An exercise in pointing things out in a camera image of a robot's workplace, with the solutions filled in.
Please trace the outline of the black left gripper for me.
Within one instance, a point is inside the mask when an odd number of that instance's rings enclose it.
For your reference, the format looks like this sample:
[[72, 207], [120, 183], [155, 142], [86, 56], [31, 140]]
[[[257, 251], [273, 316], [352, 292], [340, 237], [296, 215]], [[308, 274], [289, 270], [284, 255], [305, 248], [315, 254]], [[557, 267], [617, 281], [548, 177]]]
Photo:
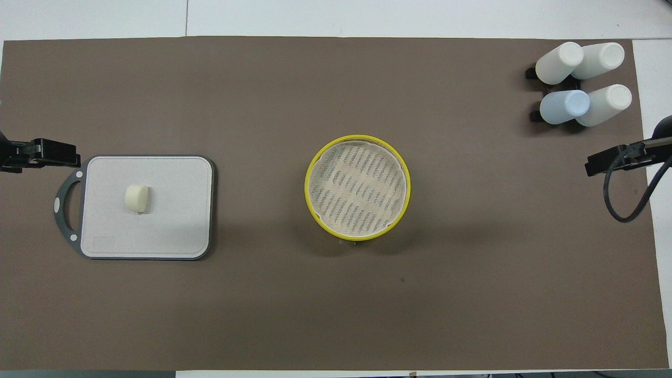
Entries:
[[44, 138], [33, 139], [32, 144], [32, 167], [81, 167], [81, 155], [79, 155], [77, 147], [74, 144]]

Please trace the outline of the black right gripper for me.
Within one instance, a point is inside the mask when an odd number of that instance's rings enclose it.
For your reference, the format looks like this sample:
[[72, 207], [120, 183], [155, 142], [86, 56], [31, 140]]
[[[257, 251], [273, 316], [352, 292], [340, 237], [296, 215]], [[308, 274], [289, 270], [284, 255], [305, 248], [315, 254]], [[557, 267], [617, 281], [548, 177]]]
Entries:
[[652, 164], [652, 156], [646, 153], [645, 144], [619, 144], [614, 148], [605, 149], [587, 158], [585, 170], [588, 177], [605, 174], [614, 161], [614, 170], [634, 170]]

